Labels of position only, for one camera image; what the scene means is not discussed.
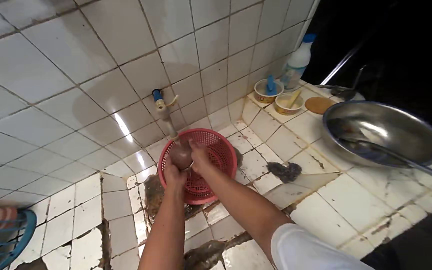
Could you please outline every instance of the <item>tiled floor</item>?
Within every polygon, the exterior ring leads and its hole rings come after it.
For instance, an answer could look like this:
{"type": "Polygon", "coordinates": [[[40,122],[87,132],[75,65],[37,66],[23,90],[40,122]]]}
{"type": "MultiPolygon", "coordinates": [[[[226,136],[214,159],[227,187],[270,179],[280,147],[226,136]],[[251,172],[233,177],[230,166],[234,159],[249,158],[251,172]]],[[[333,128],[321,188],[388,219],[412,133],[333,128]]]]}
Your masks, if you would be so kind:
{"type": "MultiPolygon", "coordinates": [[[[303,87],[306,97],[325,94],[313,90],[312,85],[303,87]]],[[[265,196],[321,240],[362,258],[432,212],[431,178],[410,169],[355,166],[325,147],[320,118],[305,108],[282,118],[271,106],[256,102],[250,94],[244,121],[219,131],[243,155],[236,181],[265,196]],[[267,162],[288,161],[302,167],[302,175],[292,183],[283,183],[267,170],[267,162]]],[[[135,269],[151,231],[145,181],[158,173],[156,164],[166,142],[166,138],[156,141],[118,161],[120,165],[115,163],[33,205],[38,216],[35,236],[10,270],[39,257],[48,269],[98,269],[102,236],[108,233],[112,269],[135,269]],[[107,227],[101,225],[103,218],[107,227]]],[[[216,201],[189,217],[185,232],[187,252],[210,240],[234,239],[244,229],[216,201]]],[[[222,258],[213,269],[224,265],[273,270],[253,240],[224,250],[222,258]]]]}

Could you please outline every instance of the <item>blue brush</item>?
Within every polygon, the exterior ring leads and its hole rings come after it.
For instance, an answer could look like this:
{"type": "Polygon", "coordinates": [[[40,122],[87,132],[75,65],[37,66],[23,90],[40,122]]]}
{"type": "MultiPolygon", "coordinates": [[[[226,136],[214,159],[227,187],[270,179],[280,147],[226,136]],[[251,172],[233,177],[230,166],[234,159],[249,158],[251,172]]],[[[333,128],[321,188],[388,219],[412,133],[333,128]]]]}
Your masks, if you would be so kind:
{"type": "Polygon", "coordinates": [[[266,95],[268,96],[274,96],[276,95],[276,83],[275,79],[273,78],[273,75],[269,75],[268,77],[268,83],[266,85],[266,95]]]}

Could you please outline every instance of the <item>white bottle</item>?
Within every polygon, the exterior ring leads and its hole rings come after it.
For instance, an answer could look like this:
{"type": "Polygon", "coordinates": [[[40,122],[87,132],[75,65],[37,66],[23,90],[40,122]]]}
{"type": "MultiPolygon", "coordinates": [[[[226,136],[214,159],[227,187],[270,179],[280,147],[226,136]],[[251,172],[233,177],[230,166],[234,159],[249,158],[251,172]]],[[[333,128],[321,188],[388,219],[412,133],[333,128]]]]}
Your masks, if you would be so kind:
{"type": "Polygon", "coordinates": [[[306,66],[309,64],[311,58],[310,48],[315,38],[315,34],[305,34],[303,42],[287,61],[283,70],[283,76],[281,77],[285,92],[298,86],[298,82],[301,76],[303,76],[306,66]]]}

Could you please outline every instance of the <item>hand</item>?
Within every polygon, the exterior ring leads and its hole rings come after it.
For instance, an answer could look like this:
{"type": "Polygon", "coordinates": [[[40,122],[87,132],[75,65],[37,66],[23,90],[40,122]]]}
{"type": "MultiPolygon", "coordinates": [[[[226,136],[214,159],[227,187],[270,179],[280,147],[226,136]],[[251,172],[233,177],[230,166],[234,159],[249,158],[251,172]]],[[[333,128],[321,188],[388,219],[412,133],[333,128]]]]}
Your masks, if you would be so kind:
{"type": "Polygon", "coordinates": [[[166,155],[166,164],[164,167],[164,178],[166,179],[166,189],[179,190],[183,189],[188,174],[181,171],[173,165],[173,161],[169,155],[166,155]]]}
{"type": "Polygon", "coordinates": [[[191,146],[192,149],[191,158],[194,162],[191,168],[200,175],[200,172],[212,165],[211,160],[209,160],[208,149],[205,145],[195,142],[194,140],[189,140],[189,146],[191,146]]]}

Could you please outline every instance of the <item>red plastic basket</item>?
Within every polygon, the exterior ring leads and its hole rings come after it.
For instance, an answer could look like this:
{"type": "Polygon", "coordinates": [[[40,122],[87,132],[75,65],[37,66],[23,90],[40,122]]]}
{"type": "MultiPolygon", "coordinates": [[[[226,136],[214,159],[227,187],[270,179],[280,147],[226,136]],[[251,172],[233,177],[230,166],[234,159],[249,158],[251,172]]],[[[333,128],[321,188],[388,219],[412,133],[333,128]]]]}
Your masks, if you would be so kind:
{"type": "MultiPolygon", "coordinates": [[[[179,138],[181,140],[193,139],[195,142],[206,145],[211,162],[226,175],[234,178],[237,170],[236,152],[223,135],[210,129],[195,128],[179,133],[179,138]]],[[[164,188],[166,188],[163,173],[166,164],[165,156],[169,154],[173,145],[174,141],[170,140],[159,157],[158,174],[164,188]]],[[[191,170],[186,181],[184,201],[187,204],[205,204],[217,198],[204,178],[191,170]]]]}

